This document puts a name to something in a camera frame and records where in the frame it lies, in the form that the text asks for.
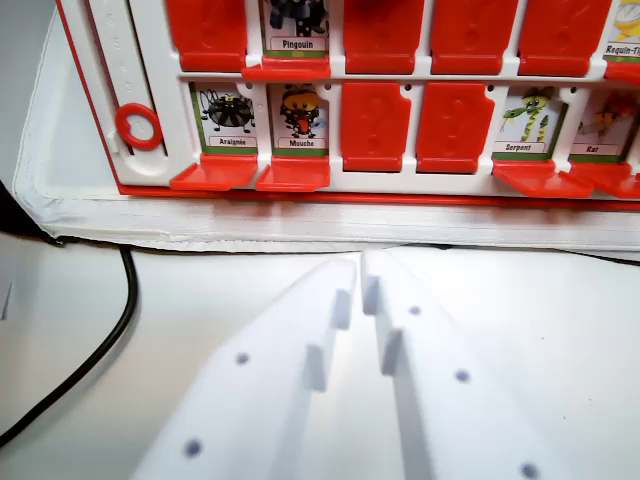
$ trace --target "snake character card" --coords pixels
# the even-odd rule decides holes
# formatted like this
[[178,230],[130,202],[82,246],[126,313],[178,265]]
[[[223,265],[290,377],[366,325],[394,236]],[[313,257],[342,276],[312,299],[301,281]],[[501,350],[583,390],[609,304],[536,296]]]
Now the snake character card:
[[547,160],[553,154],[566,105],[554,87],[512,87],[494,158],[499,160]]

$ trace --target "red ring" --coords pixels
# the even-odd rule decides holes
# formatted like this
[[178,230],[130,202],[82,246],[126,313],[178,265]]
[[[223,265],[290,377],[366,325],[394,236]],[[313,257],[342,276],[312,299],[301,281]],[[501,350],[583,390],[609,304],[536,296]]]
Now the red ring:
[[[150,139],[140,140],[131,134],[131,124],[128,120],[130,115],[140,115],[151,122],[153,136]],[[160,129],[160,120],[158,120],[156,112],[139,103],[127,103],[118,108],[116,112],[116,129],[128,145],[138,150],[153,150],[162,143],[162,130]]]

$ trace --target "red plastic hinge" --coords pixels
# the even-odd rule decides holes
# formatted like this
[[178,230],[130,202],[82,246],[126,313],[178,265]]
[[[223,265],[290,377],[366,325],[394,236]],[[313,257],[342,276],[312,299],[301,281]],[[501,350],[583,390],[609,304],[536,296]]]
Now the red plastic hinge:
[[171,180],[173,190],[225,192],[251,182],[258,171],[257,155],[211,155],[203,153],[194,163]]
[[397,83],[345,83],[340,136],[344,169],[399,172],[410,113],[411,100],[400,94]]
[[582,77],[600,42],[611,0],[528,2],[520,34],[520,75]]
[[428,83],[416,148],[418,172],[475,172],[493,107],[483,84]]
[[247,19],[241,0],[167,0],[173,41],[186,71],[239,72]]
[[331,172],[328,157],[272,157],[258,181],[261,192],[315,192],[328,187]]
[[527,197],[587,198],[593,192],[590,183],[566,172],[556,173],[551,161],[494,160],[493,176]]
[[431,33],[431,72],[500,73],[517,8],[518,0],[436,0]]
[[344,0],[347,73],[410,74],[424,0]]
[[607,62],[604,78],[618,82],[640,85],[640,63]]
[[[131,133],[129,117],[139,115],[146,118],[153,127],[153,135],[147,140],[141,140]],[[162,129],[156,112],[139,103],[127,103],[118,108],[116,112],[116,130],[118,135],[127,143],[138,150],[153,150],[162,143]]]
[[313,82],[331,77],[329,57],[270,58],[262,57],[262,65],[242,69],[245,80],[261,82]]
[[640,176],[631,174],[628,163],[574,163],[569,175],[590,182],[598,190],[614,197],[640,198]]

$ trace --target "cartoon spider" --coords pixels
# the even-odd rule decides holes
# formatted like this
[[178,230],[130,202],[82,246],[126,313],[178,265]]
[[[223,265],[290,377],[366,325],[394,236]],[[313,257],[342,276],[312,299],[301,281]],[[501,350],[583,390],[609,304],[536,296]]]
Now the cartoon spider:
[[313,91],[310,84],[304,84],[302,87],[285,85],[284,88],[280,115],[284,115],[287,128],[293,130],[291,136],[294,138],[299,138],[300,135],[306,135],[308,138],[315,137],[311,128],[316,126],[317,122],[314,120],[320,115],[318,94]]
[[220,127],[242,127],[244,133],[250,133],[246,125],[255,127],[251,100],[242,95],[224,94],[222,97],[214,90],[202,90],[200,92],[200,104],[202,105],[202,120],[210,118],[216,124],[213,129],[220,131]]
[[323,28],[322,20],[327,15],[324,0],[265,0],[273,7],[269,18],[269,25],[276,30],[282,29],[285,18],[292,18],[296,22],[296,36],[310,37],[311,31],[319,34],[327,30]]
[[[508,120],[512,118],[519,117],[523,113],[529,115],[529,121],[527,125],[524,127],[524,132],[522,134],[521,142],[528,142],[529,135],[531,135],[531,130],[533,129],[536,119],[538,115],[544,110],[544,107],[547,106],[549,101],[553,97],[553,87],[545,87],[543,89],[539,88],[530,88],[525,92],[522,96],[522,101],[524,102],[524,107],[514,108],[513,110],[507,110],[504,114],[504,123],[502,124],[502,129],[504,130],[504,126]],[[540,122],[540,128],[538,129],[538,142],[544,141],[544,135],[547,130],[547,125],[549,125],[549,115],[545,115]]]
[[618,120],[635,116],[638,113],[638,101],[635,95],[627,93],[620,95],[618,92],[611,92],[604,102],[602,110],[596,113],[595,121],[589,125],[580,123],[578,132],[582,135],[598,133],[598,140],[604,137],[611,125]]

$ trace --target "character card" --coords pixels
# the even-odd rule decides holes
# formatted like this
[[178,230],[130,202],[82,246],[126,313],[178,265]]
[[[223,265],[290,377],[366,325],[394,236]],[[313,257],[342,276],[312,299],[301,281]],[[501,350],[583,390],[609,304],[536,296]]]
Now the character card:
[[622,160],[636,130],[639,107],[637,93],[594,90],[571,148],[571,160]]
[[314,85],[269,85],[269,107],[276,155],[329,154],[329,104]]
[[494,145],[499,160],[547,160],[564,120],[565,104],[554,87],[509,89],[502,126]]
[[189,83],[193,111],[204,153],[257,153],[251,100],[234,83]]
[[610,62],[640,62],[639,0],[620,0],[604,58]]
[[258,0],[262,39],[271,57],[324,57],[329,51],[326,0]]

